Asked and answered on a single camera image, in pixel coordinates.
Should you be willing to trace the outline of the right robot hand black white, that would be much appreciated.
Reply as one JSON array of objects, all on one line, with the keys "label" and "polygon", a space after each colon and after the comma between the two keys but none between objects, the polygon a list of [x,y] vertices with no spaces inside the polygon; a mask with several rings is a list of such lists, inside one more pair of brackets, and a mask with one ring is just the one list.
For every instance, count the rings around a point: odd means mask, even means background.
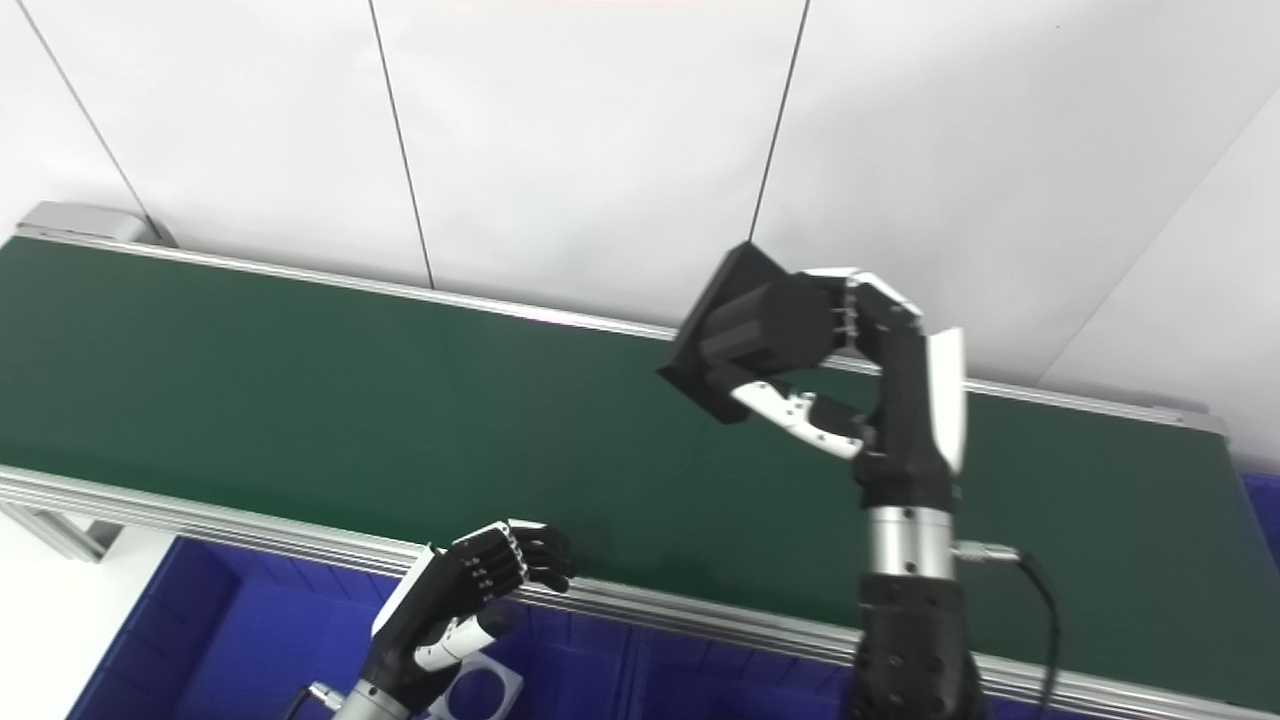
[{"label": "right robot hand black white", "polygon": [[[952,514],[966,445],[964,333],[924,329],[920,309],[852,266],[794,273],[736,302],[723,348],[703,345],[708,377],[736,404],[847,461],[863,505]],[[864,413],[783,374],[855,348],[879,370]]]}]

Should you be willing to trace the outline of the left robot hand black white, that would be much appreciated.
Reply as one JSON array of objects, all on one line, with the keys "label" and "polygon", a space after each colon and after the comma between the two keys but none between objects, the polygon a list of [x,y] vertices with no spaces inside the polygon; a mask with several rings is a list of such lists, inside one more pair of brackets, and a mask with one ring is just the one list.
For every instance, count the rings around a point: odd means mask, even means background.
[{"label": "left robot hand black white", "polygon": [[417,717],[467,657],[515,629],[509,594],[526,584],[564,593],[576,575],[570,539],[539,521],[499,520],[429,544],[375,616],[347,703],[372,719]]}]

